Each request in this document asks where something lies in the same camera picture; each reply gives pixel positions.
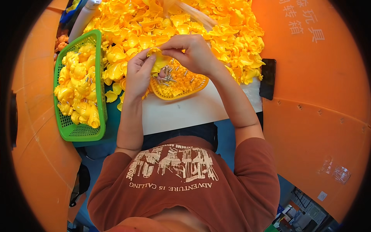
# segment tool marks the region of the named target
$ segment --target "yellow plastic basket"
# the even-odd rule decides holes
[[[205,77],[205,79],[203,80],[203,82],[201,83],[201,85],[197,86],[194,90],[192,91],[186,91],[186,92],[183,92],[181,94],[178,94],[177,96],[164,96],[162,95],[158,90],[157,90],[157,84],[156,82],[153,81],[153,79],[151,79],[150,81],[150,85],[151,85],[151,88],[153,90],[153,92],[155,93],[155,95],[162,99],[162,100],[166,100],[166,101],[170,101],[170,100],[176,100],[176,99],[179,99],[179,98],[183,98],[183,97],[186,97],[186,96],[189,96],[191,94],[194,94],[198,91],[201,91],[203,90],[206,86],[207,86],[207,83],[209,82],[209,79],[207,77]]]

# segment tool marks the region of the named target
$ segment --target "blue floor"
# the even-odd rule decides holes
[[[231,170],[234,170],[234,151],[236,148],[236,139],[234,136],[234,128],[229,119],[215,122],[218,127],[218,150],[217,154],[221,154],[222,158],[226,161]],[[103,161],[106,156],[112,154],[116,148],[116,143],[105,143],[96,146],[85,147],[88,156],[93,160],[85,156],[81,156],[82,164],[86,165],[90,172],[90,186],[86,192],[87,198],[80,208],[79,213],[76,216],[76,220],[84,224],[87,227],[93,226],[90,220],[88,210],[86,208],[86,203],[90,196],[90,192],[98,179],[101,172]],[[293,185],[290,184],[284,178],[280,178],[281,186],[281,199],[286,200],[287,195],[291,192]]]

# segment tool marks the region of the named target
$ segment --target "black phone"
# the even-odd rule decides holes
[[[263,80],[260,82],[259,95],[268,100],[273,99],[276,80],[276,60],[262,59],[265,65],[262,65]]]

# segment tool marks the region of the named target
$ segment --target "pile of yellow plastic parts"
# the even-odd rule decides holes
[[[67,52],[54,89],[58,107],[73,123],[100,126],[95,86],[95,46],[86,44],[79,52]]]
[[[102,48],[105,51],[103,62],[106,67],[102,78],[107,85],[113,82],[124,85],[127,63],[138,52],[160,46],[174,35],[184,34],[202,35],[238,84],[249,84],[255,76],[262,78],[260,66],[264,63],[259,54],[264,48],[261,38],[264,31],[251,11],[251,0],[182,2],[208,15],[218,25],[207,31],[202,23],[196,22],[175,5],[168,9],[168,16],[165,17],[163,3],[158,0],[106,0],[101,3],[84,33],[93,29],[102,32]],[[157,71],[163,67],[159,63],[156,62],[154,67]],[[177,94],[180,90],[189,91],[190,86],[184,86],[184,83],[172,82],[170,86],[158,88],[162,92],[167,89],[165,94]]]

